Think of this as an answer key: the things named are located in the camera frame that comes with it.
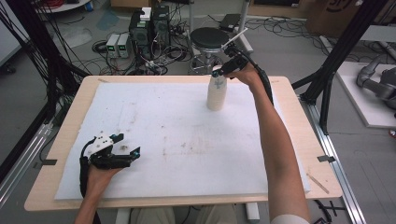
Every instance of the bottle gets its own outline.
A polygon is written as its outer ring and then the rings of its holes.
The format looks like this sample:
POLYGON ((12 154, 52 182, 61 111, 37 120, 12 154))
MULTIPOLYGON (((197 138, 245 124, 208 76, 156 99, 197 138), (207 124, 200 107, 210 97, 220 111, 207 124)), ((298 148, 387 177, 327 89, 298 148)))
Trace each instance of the bottle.
MULTIPOLYGON (((219 69, 221 66, 213 67, 213 70, 219 69)), ((227 78, 224 76, 211 77, 207 88, 206 106, 210 110, 218 111, 223 108, 225 95, 227 93, 227 78)))

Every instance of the computer tower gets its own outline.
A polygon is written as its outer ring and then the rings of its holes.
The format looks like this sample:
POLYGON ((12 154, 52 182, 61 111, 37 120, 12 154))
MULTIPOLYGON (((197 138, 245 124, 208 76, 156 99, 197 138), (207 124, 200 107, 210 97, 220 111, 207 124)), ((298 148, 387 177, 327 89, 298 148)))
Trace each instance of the computer tower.
POLYGON ((152 60, 153 26, 151 21, 140 20, 141 13, 141 9, 135 10, 129 25, 132 46, 135 55, 141 54, 145 59, 152 60))
POLYGON ((154 23, 154 40, 162 49, 171 45, 169 26, 169 6, 155 7, 153 9, 152 21, 154 23))

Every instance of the black post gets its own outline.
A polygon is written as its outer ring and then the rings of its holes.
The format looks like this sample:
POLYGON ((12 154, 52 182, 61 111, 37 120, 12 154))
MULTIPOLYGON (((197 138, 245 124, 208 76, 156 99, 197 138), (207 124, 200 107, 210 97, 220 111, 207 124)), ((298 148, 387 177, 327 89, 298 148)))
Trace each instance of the black post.
POLYGON ((297 89, 311 82, 306 92, 301 95, 301 99, 309 104, 314 104, 323 92, 319 124, 325 134, 328 134, 327 117, 332 79, 349 52, 353 50, 387 2, 388 0, 365 0, 320 69, 311 76, 292 84, 292 87, 297 89))

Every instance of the white paper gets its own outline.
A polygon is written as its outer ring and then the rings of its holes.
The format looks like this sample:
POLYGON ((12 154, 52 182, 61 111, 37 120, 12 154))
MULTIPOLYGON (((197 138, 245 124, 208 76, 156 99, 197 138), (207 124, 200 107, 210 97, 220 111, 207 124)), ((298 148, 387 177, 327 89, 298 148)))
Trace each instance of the white paper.
MULTIPOLYGON (((79 154, 101 131, 124 133, 114 154, 141 147, 141 157, 113 177, 104 198, 267 193, 248 87, 228 84, 224 107, 216 112, 207 109, 206 96, 207 84, 102 83, 71 148, 55 199, 81 198, 79 154)), ((309 191, 302 166, 300 171, 309 191)))

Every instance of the person's legs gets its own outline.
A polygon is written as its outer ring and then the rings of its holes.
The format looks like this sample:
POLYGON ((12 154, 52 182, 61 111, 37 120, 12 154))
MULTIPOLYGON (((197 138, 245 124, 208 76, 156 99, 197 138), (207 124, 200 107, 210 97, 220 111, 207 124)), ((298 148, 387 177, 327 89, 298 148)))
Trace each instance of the person's legs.
POLYGON ((175 224, 173 207, 134 208, 131 224, 175 224))
POLYGON ((203 206, 196 224, 236 224, 236 214, 233 204, 216 204, 203 206))

